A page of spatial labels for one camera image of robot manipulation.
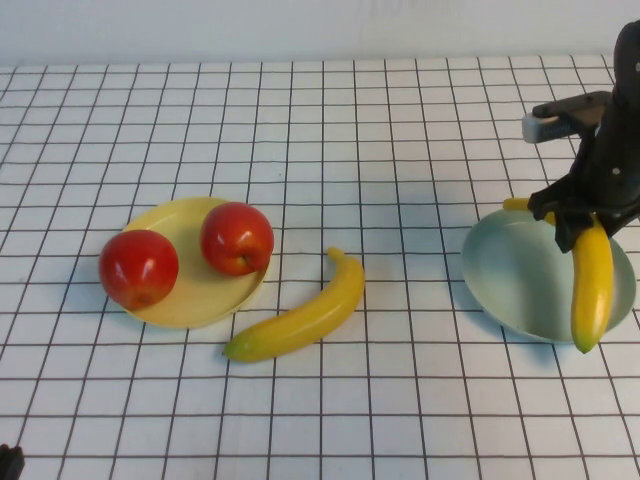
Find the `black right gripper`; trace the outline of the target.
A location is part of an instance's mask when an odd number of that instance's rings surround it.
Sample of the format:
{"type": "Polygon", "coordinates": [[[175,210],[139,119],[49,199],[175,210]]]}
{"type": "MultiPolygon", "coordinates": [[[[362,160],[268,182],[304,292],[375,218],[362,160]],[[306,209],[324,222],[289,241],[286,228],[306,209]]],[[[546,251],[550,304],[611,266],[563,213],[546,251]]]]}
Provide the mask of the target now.
{"type": "Polygon", "coordinates": [[[587,93],[564,100],[564,111],[581,138],[571,167],[570,189],[548,186],[533,193],[535,220],[555,221],[555,242],[572,250],[597,215],[608,238],[639,218],[639,96],[587,93]]]}

